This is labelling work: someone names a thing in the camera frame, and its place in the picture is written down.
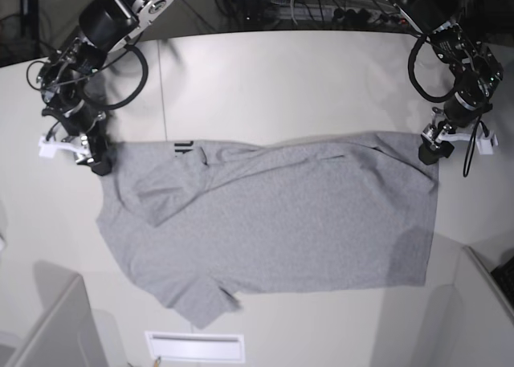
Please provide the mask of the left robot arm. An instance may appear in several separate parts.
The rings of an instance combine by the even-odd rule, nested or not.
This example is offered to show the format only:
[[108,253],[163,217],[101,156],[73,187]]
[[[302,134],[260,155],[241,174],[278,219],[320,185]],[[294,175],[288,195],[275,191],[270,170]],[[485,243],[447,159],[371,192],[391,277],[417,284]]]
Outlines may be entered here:
[[[492,110],[491,98],[503,79],[503,68],[490,47],[465,19],[463,0],[387,0],[410,24],[416,42],[407,61],[415,91],[432,103],[433,116],[421,134],[418,158],[433,165],[454,151],[453,141],[467,141],[465,165],[475,151],[485,153],[496,144],[482,118]],[[415,64],[422,46],[431,46],[454,76],[449,92],[429,94],[418,82]]]

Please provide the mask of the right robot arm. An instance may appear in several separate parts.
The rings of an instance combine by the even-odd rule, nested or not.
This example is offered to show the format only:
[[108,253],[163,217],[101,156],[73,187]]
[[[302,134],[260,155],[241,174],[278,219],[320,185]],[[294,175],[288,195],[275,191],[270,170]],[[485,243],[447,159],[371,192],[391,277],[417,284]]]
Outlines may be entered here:
[[[173,1],[93,0],[86,6],[77,27],[43,62],[32,84],[45,104],[42,116],[53,118],[66,133],[59,140],[56,127],[51,127],[39,142],[41,156],[69,151],[77,165],[87,166],[98,176],[112,172],[115,153],[107,134],[108,119],[111,112],[133,102],[145,87],[149,64],[137,42]],[[112,66],[108,55],[114,51],[135,55],[141,65],[141,80],[127,98],[106,104],[89,96],[86,86]]]

